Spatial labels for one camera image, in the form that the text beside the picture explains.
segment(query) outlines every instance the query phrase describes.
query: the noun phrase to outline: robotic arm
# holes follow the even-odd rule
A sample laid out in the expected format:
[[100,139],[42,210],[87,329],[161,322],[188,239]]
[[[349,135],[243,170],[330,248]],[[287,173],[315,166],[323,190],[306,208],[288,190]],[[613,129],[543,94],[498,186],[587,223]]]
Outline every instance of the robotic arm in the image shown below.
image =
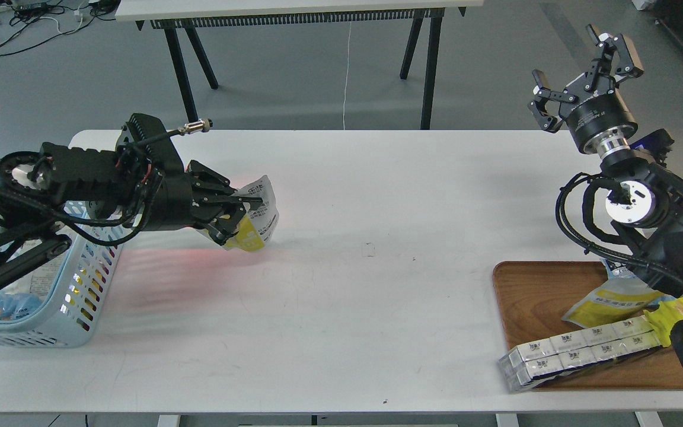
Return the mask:
[[[601,173],[580,173],[562,187],[556,203],[556,219],[562,232],[585,249],[605,259],[629,265],[653,289],[683,295],[683,179],[666,168],[673,140],[663,129],[630,144],[637,122],[624,105],[619,86],[638,78],[643,67],[627,36],[612,36],[589,25],[588,33],[598,48],[591,67],[562,92],[549,89],[544,73],[534,70],[534,100],[528,104],[540,129],[557,132],[563,122],[581,154],[597,154]],[[614,56],[618,65],[613,66]],[[559,103],[557,116],[547,103]],[[583,193],[583,222],[602,243],[626,246],[621,253],[589,240],[566,216],[566,198],[574,187],[588,184]],[[598,189],[609,190],[605,210],[615,234],[594,224],[593,209]],[[645,237],[637,229],[654,229]],[[672,332],[672,345],[683,365],[683,321]]]
[[[48,142],[36,152],[0,159],[0,289],[66,251],[72,241],[57,234],[69,227],[92,243],[114,246],[144,230],[205,230],[219,245],[238,232],[259,197],[233,195],[230,181],[192,160],[184,169],[170,138],[207,132],[203,119],[168,132],[147,114],[123,125],[114,151],[67,148]],[[69,200],[86,202],[87,217],[67,214]],[[103,241],[79,225],[130,229]],[[15,257],[27,240],[40,244]]]

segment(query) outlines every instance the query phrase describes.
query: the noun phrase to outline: gray floor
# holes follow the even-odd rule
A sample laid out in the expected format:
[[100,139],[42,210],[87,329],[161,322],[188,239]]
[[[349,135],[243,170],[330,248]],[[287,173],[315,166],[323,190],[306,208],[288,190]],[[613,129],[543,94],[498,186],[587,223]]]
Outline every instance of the gray floor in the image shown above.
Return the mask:
[[[79,0],[65,0],[76,5]],[[683,176],[683,53],[629,0],[486,0],[466,17],[447,10],[439,51],[433,129],[536,129],[525,105],[541,68],[555,89],[588,64],[583,28],[592,22],[631,36],[646,72],[623,86],[623,97],[640,123],[637,136],[667,128],[677,141],[669,167]],[[71,15],[57,17],[63,31]],[[0,28],[0,40],[11,30]],[[11,43],[11,52],[55,34],[39,22]],[[417,129],[423,91],[427,27],[410,78],[398,70],[409,22],[231,27],[200,31],[222,84],[213,91],[192,49],[183,43],[201,116],[219,129]],[[347,57],[349,40],[349,57]],[[349,61],[349,80],[347,80]],[[135,111],[153,114],[168,127],[185,121],[173,66],[162,32],[117,22],[94,22],[86,30],[44,46],[0,58],[0,156],[38,149],[42,141],[67,144],[84,129],[115,129]],[[574,145],[560,149],[575,149]],[[553,162],[553,159],[529,159]],[[592,159],[592,170],[597,161]],[[561,177],[561,183],[568,177]],[[55,415],[0,416],[0,425],[47,425]],[[683,413],[662,414],[665,425],[683,425]],[[154,425],[155,416],[109,414],[90,425]],[[429,422],[447,423],[442,417]],[[354,422],[333,417],[327,423]],[[371,422],[357,419],[359,422]],[[462,416],[460,425],[493,425],[491,416]],[[236,425],[241,421],[193,416],[182,425]],[[293,417],[262,423],[309,423]],[[389,416],[376,422],[423,422]],[[81,414],[55,422],[82,425]],[[521,425],[637,425],[633,414],[529,414]]]

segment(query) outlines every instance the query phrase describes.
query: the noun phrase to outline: light blue basket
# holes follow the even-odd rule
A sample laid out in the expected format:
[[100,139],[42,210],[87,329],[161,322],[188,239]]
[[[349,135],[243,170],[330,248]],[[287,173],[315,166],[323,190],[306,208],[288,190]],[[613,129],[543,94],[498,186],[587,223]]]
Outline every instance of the light blue basket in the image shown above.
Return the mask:
[[[83,203],[67,210],[84,215]],[[122,227],[84,227],[101,240],[116,240]],[[77,236],[41,307],[27,317],[0,321],[0,344],[18,347],[78,347],[97,328],[122,245],[104,247]]]

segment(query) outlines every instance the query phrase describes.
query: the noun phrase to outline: snack bag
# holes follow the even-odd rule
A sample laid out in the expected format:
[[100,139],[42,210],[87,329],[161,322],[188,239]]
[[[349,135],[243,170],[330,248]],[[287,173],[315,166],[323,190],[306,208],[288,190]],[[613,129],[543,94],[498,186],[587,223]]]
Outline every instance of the snack bag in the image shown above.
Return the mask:
[[564,321],[580,327],[595,327],[631,318],[645,305],[663,296],[650,289],[626,266],[602,260],[608,280],[577,302],[563,316]]
[[265,247],[279,222],[276,209],[276,195],[268,176],[263,176],[234,193],[236,196],[262,197],[263,205],[256,211],[249,211],[239,222],[239,231],[226,241],[226,249],[239,248],[247,252]]

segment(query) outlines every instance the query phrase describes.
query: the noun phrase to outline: brown tray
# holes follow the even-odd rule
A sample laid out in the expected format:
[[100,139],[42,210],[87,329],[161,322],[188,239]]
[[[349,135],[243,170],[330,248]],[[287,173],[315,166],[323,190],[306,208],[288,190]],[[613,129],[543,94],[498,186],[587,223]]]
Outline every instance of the brown tray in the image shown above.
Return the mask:
[[[508,349],[580,327],[562,321],[569,308],[607,280],[599,262],[501,262],[494,268],[502,327]],[[579,375],[548,381],[547,389],[683,389],[683,369],[673,349]]]

